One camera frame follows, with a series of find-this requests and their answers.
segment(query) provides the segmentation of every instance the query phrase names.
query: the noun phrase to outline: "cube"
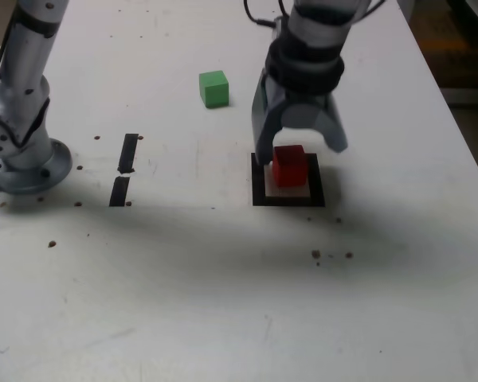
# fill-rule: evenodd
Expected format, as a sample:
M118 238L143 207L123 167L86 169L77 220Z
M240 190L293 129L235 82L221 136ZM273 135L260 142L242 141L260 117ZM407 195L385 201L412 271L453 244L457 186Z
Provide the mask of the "cube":
M300 187L308 178L308 162L302 146L274 149L272 175L278 187Z
M200 75L200 96L208 109L229 106L229 81L223 71Z

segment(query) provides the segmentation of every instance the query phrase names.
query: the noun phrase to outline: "green cube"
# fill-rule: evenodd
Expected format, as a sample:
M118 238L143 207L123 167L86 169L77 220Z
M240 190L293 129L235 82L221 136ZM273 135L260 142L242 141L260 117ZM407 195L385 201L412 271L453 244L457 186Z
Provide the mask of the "green cube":
M225 73L202 73L200 75L200 96L208 109L229 106L229 81Z

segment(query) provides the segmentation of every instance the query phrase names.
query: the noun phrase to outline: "table surface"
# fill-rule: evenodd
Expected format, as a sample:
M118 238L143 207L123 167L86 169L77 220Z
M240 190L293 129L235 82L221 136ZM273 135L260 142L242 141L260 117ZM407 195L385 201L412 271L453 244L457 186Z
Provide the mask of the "table surface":
M317 153L325 209L252 206L270 41L237 0L71 1L45 74L75 168L0 194L0 382L478 381L478 169L397 3L343 50L348 150L276 137ZM231 106L209 111L213 70Z

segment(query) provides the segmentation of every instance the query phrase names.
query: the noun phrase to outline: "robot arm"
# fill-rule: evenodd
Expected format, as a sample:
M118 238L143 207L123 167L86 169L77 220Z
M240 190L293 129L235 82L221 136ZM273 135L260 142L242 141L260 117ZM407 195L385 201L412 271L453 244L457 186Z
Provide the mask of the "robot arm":
M253 101L259 165L272 161L272 141L283 127L312 129L335 152L347 148L332 91L344 71L340 57L354 23L375 11L371 0L295 0L279 18Z
M69 0L18 0L0 49L0 191L37 193L71 170L71 155L45 126L43 76Z

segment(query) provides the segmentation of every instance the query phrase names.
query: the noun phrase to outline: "red cube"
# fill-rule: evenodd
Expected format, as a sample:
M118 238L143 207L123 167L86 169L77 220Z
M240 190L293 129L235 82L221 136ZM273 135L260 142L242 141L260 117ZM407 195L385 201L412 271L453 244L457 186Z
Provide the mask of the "red cube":
M306 184L308 162L302 146L274 148L272 175L278 187L300 187Z

